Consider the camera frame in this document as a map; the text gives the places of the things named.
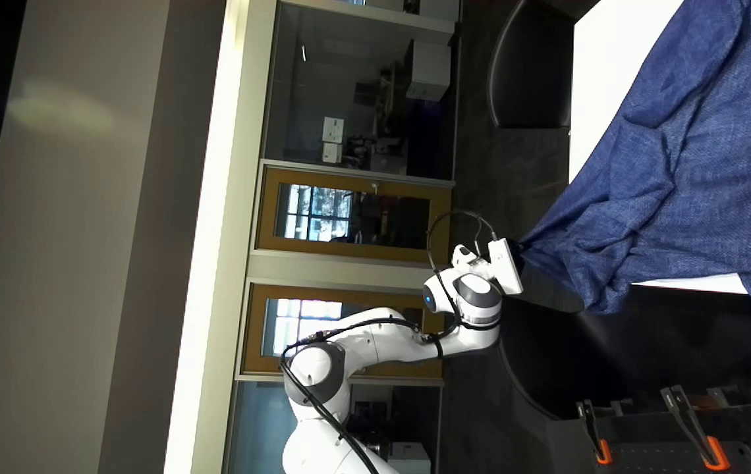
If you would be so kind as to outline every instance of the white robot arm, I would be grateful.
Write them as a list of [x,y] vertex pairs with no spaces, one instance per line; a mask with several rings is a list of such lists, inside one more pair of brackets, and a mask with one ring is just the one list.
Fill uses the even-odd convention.
[[285,349],[285,390],[298,418],[282,457],[287,474],[394,470],[341,428],[348,378],[386,361],[411,364],[489,348],[498,339],[503,293],[519,295],[522,283],[506,240],[492,240],[488,252],[489,260],[456,245],[449,268],[423,282],[423,303],[435,314],[459,316],[448,333],[422,333],[401,314],[372,308]]

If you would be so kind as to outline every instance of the wall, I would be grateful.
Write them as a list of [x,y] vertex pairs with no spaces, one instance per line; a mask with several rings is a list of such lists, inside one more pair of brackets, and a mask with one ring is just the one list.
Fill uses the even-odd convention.
[[232,416],[237,423],[229,427],[223,474],[285,470],[282,451],[295,428],[295,416],[282,385],[240,381]]
[[0,139],[0,470],[160,470],[179,158],[202,144],[202,74],[157,86],[166,19],[163,0],[29,0]]
[[316,268],[308,256],[253,251],[274,19],[275,2],[227,0],[166,474],[223,468],[227,432],[237,423],[237,414],[229,411],[240,368],[237,344],[245,333],[246,283],[256,276],[302,286],[348,286],[362,278],[374,290],[415,290],[428,276],[423,265],[320,257],[318,276],[302,278],[306,268]]

